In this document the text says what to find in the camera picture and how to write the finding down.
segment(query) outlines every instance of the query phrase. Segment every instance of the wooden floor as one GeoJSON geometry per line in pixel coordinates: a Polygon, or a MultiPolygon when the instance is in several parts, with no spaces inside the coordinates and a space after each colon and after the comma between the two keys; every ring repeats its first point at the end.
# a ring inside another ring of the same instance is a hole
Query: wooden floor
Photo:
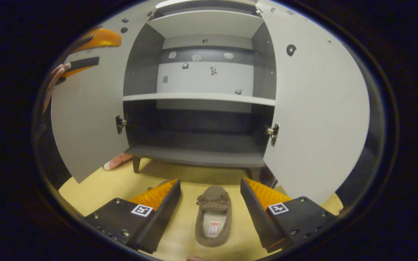
{"type": "MultiPolygon", "coordinates": [[[[155,187],[164,180],[181,180],[181,198],[169,220],[153,257],[166,261],[184,261],[189,255],[225,260],[256,260],[267,256],[267,251],[254,229],[253,222],[239,192],[239,184],[246,172],[240,169],[178,165],[143,158],[140,173],[133,172],[131,162],[105,171],[99,169],[81,184],[73,178],[59,190],[61,195],[81,214],[89,215],[112,198],[130,200],[155,187]],[[200,245],[194,236],[198,206],[196,198],[211,185],[221,185],[232,201],[232,228],[227,242],[217,248],[200,245]]],[[[337,214],[342,204],[336,195],[324,203],[331,213],[337,214]]]]}

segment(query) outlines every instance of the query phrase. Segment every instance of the cabinet door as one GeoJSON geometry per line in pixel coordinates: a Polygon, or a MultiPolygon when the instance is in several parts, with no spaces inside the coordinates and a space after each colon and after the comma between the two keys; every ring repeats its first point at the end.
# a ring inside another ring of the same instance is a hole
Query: cabinet door
{"type": "Polygon", "coordinates": [[[264,162],[292,198],[323,203],[348,177],[367,136],[370,105],[355,60],[331,33],[259,0],[277,67],[275,145],[264,162]],[[289,55],[287,46],[296,50],[289,55]]]}
{"type": "Polygon", "coordinates": [[[99,56],[99,64],[68,76],[51,101],[53,133],[59,153],[77,182],[128,149],[125,129],[117,133],[115,117],[123,119],[123,78],[127,57],[139,31],[154,12],[150,0],[113,16],[103,28],[120,33],[121,46],[73,53],[66,61],[99,56]]]}

